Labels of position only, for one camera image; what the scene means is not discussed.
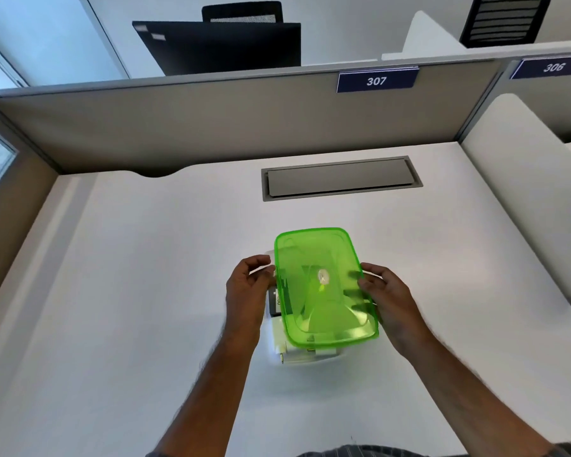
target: forearm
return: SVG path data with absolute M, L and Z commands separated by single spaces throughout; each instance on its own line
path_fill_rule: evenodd
M 472 457 L 540 457 L 554 447 L 437 339 L 420 343 L 407 357 Z
M 226 453 L 254 346 L 220 340 L 157 452 L 170 457 Z

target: number sign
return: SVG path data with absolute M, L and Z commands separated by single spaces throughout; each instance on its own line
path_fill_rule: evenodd
M 571 56 L 523 59 L 510 80 L 538 76 L 571 76 Z
M 418 73 L 418 67 L 341 72 L 338 75 L 336 92 L 347 93 L 351 91 L 373 91 L 375 89 L 412 88 Z

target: desk surface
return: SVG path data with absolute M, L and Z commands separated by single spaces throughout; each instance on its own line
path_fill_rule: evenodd
M 423 187 L 263 202 L 260 170 L 409 155 Z M 220 331 L 225 281 L 287 230 L 339 226 L 527 422 L 571 440 L 571 307 L 456 143 L 61 176 L 0 290 L 0 454 L 152 449 Z M 463 453 L 378 339 L 284 368 L 254 353 L 231 456 L 357 442 Z

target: green plastic lid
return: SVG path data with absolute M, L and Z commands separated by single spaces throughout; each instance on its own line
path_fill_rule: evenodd
M 379 336 L 372 301 L 349 234 L 303 229 L 275 239 L 277 288 L 285 334 L 299 348 L 335 348 Z

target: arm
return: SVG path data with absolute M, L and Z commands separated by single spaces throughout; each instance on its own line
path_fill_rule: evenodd
M 367 272 L 360 288 L 377 305 L 389 340 L 417 371 L 472 457 L 540 457 L 554 448 L 434 337 L 410 290 L 393 272 L 370 263 L 362 268 Z
M 258 344 L 266 291 L 274 283 L 268 255 L 242 260 L 226 283 L 226 323 L 218 344 L 155 452 L 170 457 L 222 457 Z

